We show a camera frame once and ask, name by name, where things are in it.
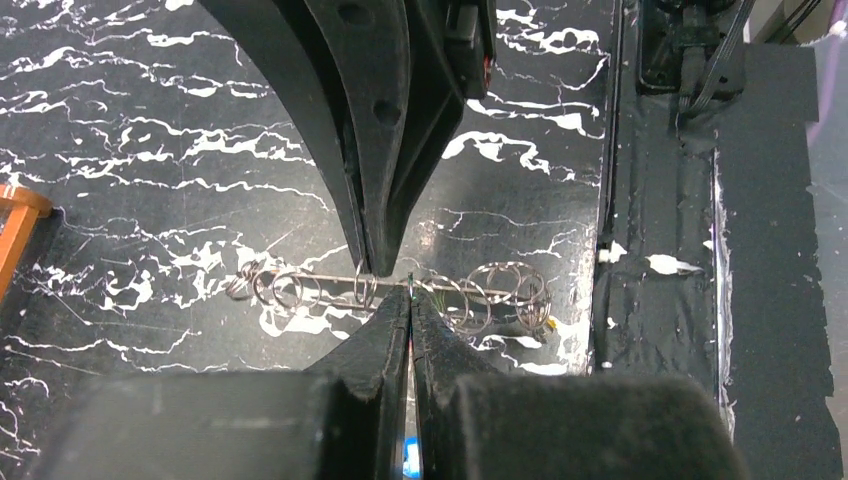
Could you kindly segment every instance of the black foam pad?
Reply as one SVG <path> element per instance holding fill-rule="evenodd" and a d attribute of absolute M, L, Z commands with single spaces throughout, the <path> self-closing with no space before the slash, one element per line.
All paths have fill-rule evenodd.
<path fill-rule="evenodd" d="M 688 380 L 466 376 L 448 410 L 440 478 L 747 478 L 715 402 Z"/>

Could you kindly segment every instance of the black marbled surface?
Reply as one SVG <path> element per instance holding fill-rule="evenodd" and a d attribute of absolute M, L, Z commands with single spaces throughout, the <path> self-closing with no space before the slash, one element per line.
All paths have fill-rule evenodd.
<path fill-rule="evenodd" d="M 498 3 L 491 94 L 470 102 L 396 273 L 535 266 L 556 331 L 472 342 L 506 370 L 583 373 L 613 2 L 537 3 Z M 22 475 L 87 377 L 300 369 L 366 320 L 223 294 L 254 258 L 353 269 L 297 130 L 199 5 L 13 0 L 0 35 L 0 180 L 57 208 L 0 309 L 0 478 Z"/>

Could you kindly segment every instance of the coiled wire object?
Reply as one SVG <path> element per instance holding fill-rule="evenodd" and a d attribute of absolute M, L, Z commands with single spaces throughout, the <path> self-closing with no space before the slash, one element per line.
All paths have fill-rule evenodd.
<path fill-rule="evenodd" d="M 448 327 L 464 335 L 480 333 L 496 317 L 514 316 L 531 331 L 549 321 L 551 293 L 547 281 L 538 270 L 523 262 L 487 263 L 456 281 L 438 274 L 417 280 L 411 273 L 399 281 L 370 275 L 365 278 L 360 274 L 361 269 L 360 264 L 352 277 L 340 277 L 299 267 L 266 267 L 263 262 L 253 260 L 242 265 L 225 292 L 235 301 L 256 298 L 265 306 L 289 313 L 319 306 L 371 312 L 377 308 L 374 300 L 379 289 L 403 286 L 410 288 L 412 295 L 429 295 Z M 496 283 L 503 283 L 504 276 L 512 278 L 514 286 L 495 288 Z M 341 293 L 331 293 L 328 286 Z M 352 293 L 352 298 L 345 293 Z M 494 312 L 504 307 L 512 312 Z"/>

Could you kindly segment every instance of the metal spring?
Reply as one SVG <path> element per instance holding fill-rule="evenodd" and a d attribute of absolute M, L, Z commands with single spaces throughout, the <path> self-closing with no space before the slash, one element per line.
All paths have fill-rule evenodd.
<path fill-rule="evenodd" d="M 492 307 L 497 305 L 514 308 L 518 321 L 530 330 L 542 327 L 550 316 L 551 293 L 547 281 L 538 270 L 523 262 L 480 265 L 467 277 L 457 281 L 437 274 L 423 280 L 413 279 L 411 274 L 402 281 L 378 279 L 370 275 L 369 278 L 363 278 L 361 270 L 360 263 L 353 277 L 340 277 L 320 275 L 298 267 L 266 268 L 263 263 L 253 260 L 242 265 L 235 278 L 227 284 L 225 292 L 235 301 L 256 298 L 263 305 L 280 307 L 288 312 L 317 306 L 371 312 L 376 310 L 374 300 L 379 287 L 409 286 L 411 283 L 436 300 L 434 304 L 448 327 L 465 335 L 475 335 L 489 326 L 493 320 Z M 515 287 L 511 290 L 492 288 L 492 282 L 499 273 L 511 274 L 515 279 Z M 305 298 L 307 289 L 304 288 L 304 282 L 311 282 L 317 290 L 313 298 Z M 353 294 L 353 302 L 344 298 L 343 294 L 330 295 L 322 285 L 326 282 L 352 284 L 347 293 Z M 293 288 L 293 293 L 285 293 L 289 286 Z M 446 307 L 444 296 L 448 293 L 458 294 L 461 308 Z M 285 295 L 293 296 L 294 299 L 287 301 Z M 482 321 L 479 321 L 482 312 L 473 311 L 475 305 L 485 309 Z"/>

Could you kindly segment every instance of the screw hole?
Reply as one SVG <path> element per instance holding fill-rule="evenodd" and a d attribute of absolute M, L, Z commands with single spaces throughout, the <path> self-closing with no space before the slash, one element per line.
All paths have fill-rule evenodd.
<path fill-rule="evenodd" d="M 394 127 L 400 120 L 400 110 L 385 100 L 379 100 L 374 103 L 374 116 L 383 125 Z"/>
<path fill-rule="evenodd" d="M 355 3 L 343 3 L 339 6 L 339 17 L 357 27 L 367 27 L 374 21 L 371 12 Z"/>

